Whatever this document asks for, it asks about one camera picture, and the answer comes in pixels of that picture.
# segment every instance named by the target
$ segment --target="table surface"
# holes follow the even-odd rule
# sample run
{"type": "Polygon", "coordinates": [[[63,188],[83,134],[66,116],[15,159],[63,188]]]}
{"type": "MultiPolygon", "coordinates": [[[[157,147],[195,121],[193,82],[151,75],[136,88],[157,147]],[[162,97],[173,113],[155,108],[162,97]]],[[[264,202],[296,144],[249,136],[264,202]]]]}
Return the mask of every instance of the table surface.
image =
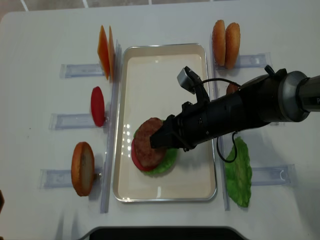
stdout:
{"type": "Polygon", "coordinates": [[[249,132],[265,133],[253,147],[247,142],[249,149],[268,146],[270,160],[295,164],[299,181],[294,188],[252,187],[248,209],[232,202],[231,211],[225,211],[218,160],[217,194],[202,203],[125,204],[111,194],[109,212],[100,214],[99,191],[78,197],[72,188],[39,189],[40,169],[69,169],[77,142],[90,143],[99,165],[105,159],[102,129],[48,129],[51,113],[89,113],[93,87],[100,86],[110,101],[111,85],[103,77],[59,78],[61,64],[98,62],[101,24],[112,26],[123,50],[199,43],[211,66],[214,23],[237,22],[240,54],[271,52],[276,70],[312,77],[320,74],[319,7],[317,0],[239,0],[6,15],[0,24],[0,189],[5,198],[0,235],[6,240],[79,239],[100,227],[222,226],[248,239],[319,239],[316,113],[301,123],[249,132]]]}

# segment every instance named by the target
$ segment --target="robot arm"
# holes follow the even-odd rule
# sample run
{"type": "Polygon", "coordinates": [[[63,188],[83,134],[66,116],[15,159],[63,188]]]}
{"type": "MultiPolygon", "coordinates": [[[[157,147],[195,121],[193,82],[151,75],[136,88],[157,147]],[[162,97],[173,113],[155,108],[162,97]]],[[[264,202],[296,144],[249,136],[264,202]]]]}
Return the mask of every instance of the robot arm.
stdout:
{"type": "Polygon", "coordinates": [[[242,85],[236,92],[210,101],[204,82],[187,66],[178,75],[179,84],[196,94],[197,103],[185,102],[182,112],[169,115],[150,137],[152,148],[194,149],[198,144],[271,122],[301,122],[310,112],[320,112],[320,76],[302,72],[277,73],[266,66],[266,75],[242,85]]]}

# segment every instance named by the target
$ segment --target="black cable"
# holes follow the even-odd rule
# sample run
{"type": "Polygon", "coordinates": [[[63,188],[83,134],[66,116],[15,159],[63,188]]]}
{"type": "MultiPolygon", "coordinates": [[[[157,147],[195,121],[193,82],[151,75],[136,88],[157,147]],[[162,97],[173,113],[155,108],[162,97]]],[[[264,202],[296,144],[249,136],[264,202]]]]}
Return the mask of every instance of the black cable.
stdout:
{"type": "Polygon", "coordinates": [[[236,143],[235,143],[235,134],[237,134],[237,133],[238,133],[237,131],[235,131],[234,133],[232,133],[232,142],[233,142],[233,145],[234,145],[234,158],[233,158],[232,160],[226,160],[226,159],[222,156],[222,154],[221,154],[221,152],[220,152],[220,150],[219,150],[219,145],[218,145],[219,137],[216,138],[216,151],[218,152],[218,155],[219,155],[219,157],[221,158],[221,160],[224,161],[225,163],[228,163],[228,164],[233,163],[233,162],[236,160],[236,158],[237,158],[238,150],[237,150],[237,146],[236,146],[236,143]]]}
{"type": "Polygon", "coordinates": [[[238,88],[241,87],[241,85],[239,85],[238,83],[236,83],[236,82],[234,82],[234,81],[230,81],[230,80],[228,80],[228,79],[224,79],[224,78],[210,78],[210,79],[204,80],[204,81],[202,81],[202,82],[199,82],[199,83],[193,85],[193,87],[195,88],[196,86],[205,84],[205,83],[207,83],[207,82],[213,82],[213,81],[222,81],[222,82],[226,82],[226,83],[230,83],[230,84],[236,85],[238,88]]]}
{"type": "MultiPolygon", "coordinates": [[[[234,82],[234,81],[230,81],[230,80],[228,80],[228,79],[224,79],[224,78],[211,78],[211,79],[207,79],[207,80],[204,80],[204,81],[202,81],[202,82],[199,82],[199,83],[193,85],[193,87],[195,88],[196,86],[205,84],[205,83],[207,83],[207,82],[213,82],[213,81],[222,81],[222,82],[226,82],[226,83],[229,83],[229,84],[233,84],[233,85],[237,86],[238,88],[241,87],[240,84],[238,84],[238,83],[236,83],[236,82],[234,82]]],[[[235,131],[235,132],[232,134],[232,142],[233,142],[233,146],[234,146],[234,158],[233,158],[232,160],[226,160],[226,159],[222,156],[222,154],[221,154],[221,152],[220,152],[220,150],[219,150],[219,144],[218,144],[218,142],[219,142],[219,137],[216,138],[216,151],[218,152],[218,155],[219,155],[219,157],[221,158],[221,160],[224,161],[225,163],[228,163],[228,164],[233,163],[233,162],[236,160],[237,156],[238,156],[238,149],[237,149],[237,146],[236,146],[236,143],[235,143],[235,135],[236,135],[237,133],[238,133],[238,132],[235,131]]]]}

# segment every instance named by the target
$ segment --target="red tomato slice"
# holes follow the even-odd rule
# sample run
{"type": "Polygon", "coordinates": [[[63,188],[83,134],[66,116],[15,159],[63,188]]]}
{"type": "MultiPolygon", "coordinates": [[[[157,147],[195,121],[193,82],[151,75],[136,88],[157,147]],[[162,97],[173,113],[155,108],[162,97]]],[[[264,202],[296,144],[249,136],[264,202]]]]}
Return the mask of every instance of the red tomato slice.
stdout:
{"type": "Polygon", "coordinates": [[[100,87],[95,87],[91,94],[91,114],[94,124],[102,127],[105,124],[105,101],[100,87]]]}
{"type": "Polygon", "coordinates": [[[151,166],[151,167],[144,167],[142,166],[142,164],[140,163],[140,161],[137,158],[136,152],[135,152],[135,139],[132,140],[131,143],[131,158],[132,161],[134,163],[134,165],[140,170],[140,171],[151,171],[152,169],[155,169],[157,166],[151,166]]]}

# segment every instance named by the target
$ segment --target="tray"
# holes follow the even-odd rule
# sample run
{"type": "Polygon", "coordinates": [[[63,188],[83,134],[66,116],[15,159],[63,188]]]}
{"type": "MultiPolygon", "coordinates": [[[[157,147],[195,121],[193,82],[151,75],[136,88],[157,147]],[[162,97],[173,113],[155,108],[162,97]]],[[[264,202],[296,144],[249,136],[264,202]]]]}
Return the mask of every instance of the tray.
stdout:
{"type": "Polygon", "coordinates": [[[184,102],[197,101],[177,81],[185,66],[202,80],[208,78],[206,52],[201,45],[130,47],[123,55],[112,185],[121,202],[205,201],[216,193],[212,141],[189,152],[179,149],[175,166],[163,175],[145,175],[131,159],[133,135],[144,121],[177,115],[184,102]]]}

